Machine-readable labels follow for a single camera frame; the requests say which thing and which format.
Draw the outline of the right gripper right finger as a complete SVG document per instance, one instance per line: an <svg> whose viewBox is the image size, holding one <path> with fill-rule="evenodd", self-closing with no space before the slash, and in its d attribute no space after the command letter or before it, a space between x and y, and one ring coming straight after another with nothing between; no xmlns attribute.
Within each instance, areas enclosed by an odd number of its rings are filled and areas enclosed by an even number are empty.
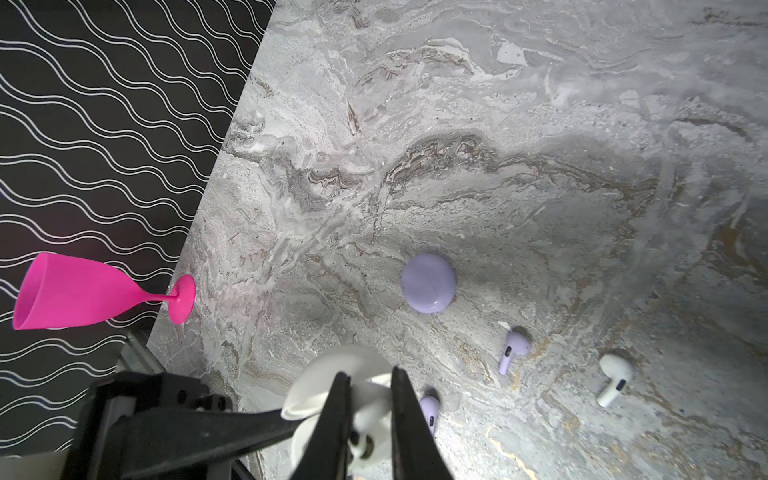
<svg viewBox="0 0 768 480"><path fill-rule="evenodd" d="M394 367L392 470L395 480L453 480L431 436L407 372Z"/></svg>

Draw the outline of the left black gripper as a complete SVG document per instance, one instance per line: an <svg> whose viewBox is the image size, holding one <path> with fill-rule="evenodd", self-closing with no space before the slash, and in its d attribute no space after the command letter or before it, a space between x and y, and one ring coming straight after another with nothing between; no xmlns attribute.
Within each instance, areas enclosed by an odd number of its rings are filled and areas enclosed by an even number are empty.
<svg viewBox="0 0 768 480"><path fill-rule="evenodd" d="M290 438L299 423L278 410L233 413L201 380L120 372L86 391L63 479L116 478L127 465L230 460Z"/></svg>

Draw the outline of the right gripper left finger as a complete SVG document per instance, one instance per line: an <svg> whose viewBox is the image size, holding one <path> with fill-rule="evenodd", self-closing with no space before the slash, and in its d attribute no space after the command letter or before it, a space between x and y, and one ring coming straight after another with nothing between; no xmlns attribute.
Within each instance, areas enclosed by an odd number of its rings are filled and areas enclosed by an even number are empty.
<svg viewBox="0 0 768 480"><path fill-rule="evenodd" d="M307 449L290 479L346 479L351 427L351 379L346 373L339 372L334 377Z"/></svg>

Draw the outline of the white earbud charging case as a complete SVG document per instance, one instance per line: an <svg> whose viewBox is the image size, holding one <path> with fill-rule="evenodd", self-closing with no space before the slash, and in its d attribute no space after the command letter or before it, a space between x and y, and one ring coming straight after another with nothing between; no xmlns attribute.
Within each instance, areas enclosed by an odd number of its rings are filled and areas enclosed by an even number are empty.
<svg viewBox="0 0 768 480"><path fill-rule="evenodd" d="M394 366L376 350L343 345L313 359L290 387L281 417L296 422L293 469L326 441L331 458L357 474L392 459Z"/></svg>

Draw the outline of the white earbud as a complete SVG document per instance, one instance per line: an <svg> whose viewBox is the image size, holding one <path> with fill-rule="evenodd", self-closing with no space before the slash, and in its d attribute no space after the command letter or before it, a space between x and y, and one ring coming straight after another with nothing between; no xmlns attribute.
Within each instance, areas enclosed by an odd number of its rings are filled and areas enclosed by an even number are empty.
<svg viewBox="0 0 768 480"><path fill-rule="evenodd" d="M391 455L392 395L387 387L362 383L352 388L352 427L348 445L354 466L368 466Z"/></svg>
<svg viewBox="0 0 768 480"><path fill-rule="evenodd" d="M634 376L632 363L615 354L605 354L599 360L602 372L609 378L609 383L597 396L597 404L608 408L623 392Z"/></svg>

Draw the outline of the purple earbud lower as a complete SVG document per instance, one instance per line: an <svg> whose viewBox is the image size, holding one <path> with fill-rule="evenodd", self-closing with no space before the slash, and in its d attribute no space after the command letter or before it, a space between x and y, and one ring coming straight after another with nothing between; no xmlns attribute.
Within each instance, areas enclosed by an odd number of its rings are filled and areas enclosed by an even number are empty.
<svg viewBox="0 0 768 480"><path fill-rule="evenodd" d="M425 395L419 401L419 405L429 429L430 435L434 437L436 434L440 414L440 401L436 396Z"/></svg>

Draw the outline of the purple earbud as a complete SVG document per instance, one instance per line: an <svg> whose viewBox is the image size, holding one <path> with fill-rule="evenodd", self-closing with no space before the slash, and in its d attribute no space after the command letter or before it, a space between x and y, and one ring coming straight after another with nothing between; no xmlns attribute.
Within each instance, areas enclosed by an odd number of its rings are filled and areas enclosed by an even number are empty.
<svg viewBox="0 0 768 480"><path fill-rule="evenodd" d="M425 395L419 401L419 405L429 429L430 435L434 437L436 434L440 414L440 401L436 396Z"/></svg>
<svg viewBox="0 0 768 480"><path fill-rule="evenodd" d="M526 356L531 350L531 341L524 334L509 330L506 335L504 349L500 358L498 373L505 376L512 361L517 357Z"/></svg>

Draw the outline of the purple earbud upper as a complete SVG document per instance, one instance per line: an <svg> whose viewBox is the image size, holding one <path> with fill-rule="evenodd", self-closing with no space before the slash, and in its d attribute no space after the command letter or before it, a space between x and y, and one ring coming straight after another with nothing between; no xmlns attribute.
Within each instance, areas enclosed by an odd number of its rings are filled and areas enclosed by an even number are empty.
<svg viewBox="0 0 768 480"><path fill-rule="evenodd" d="M504 349L500 358L498 373L505 376L512 361L517 357L526 356L531 350L531 341L524 334L509 330L506 335Z"/></svg>

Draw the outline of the pink plastic goblet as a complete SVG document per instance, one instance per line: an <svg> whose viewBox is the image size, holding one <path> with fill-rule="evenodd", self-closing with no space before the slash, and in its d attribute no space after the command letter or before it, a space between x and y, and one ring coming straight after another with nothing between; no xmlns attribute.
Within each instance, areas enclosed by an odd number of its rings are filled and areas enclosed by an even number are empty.
<svg viewBox="0 0 768 480"><path fill-rule="evenodd" d="M37 255L13 311L15 330L75 328L105 322L150 301L166 302L173 323L184 323L196 300L196 282L184 275L168 295L149 293L104 263L53 253Z"/></svg>

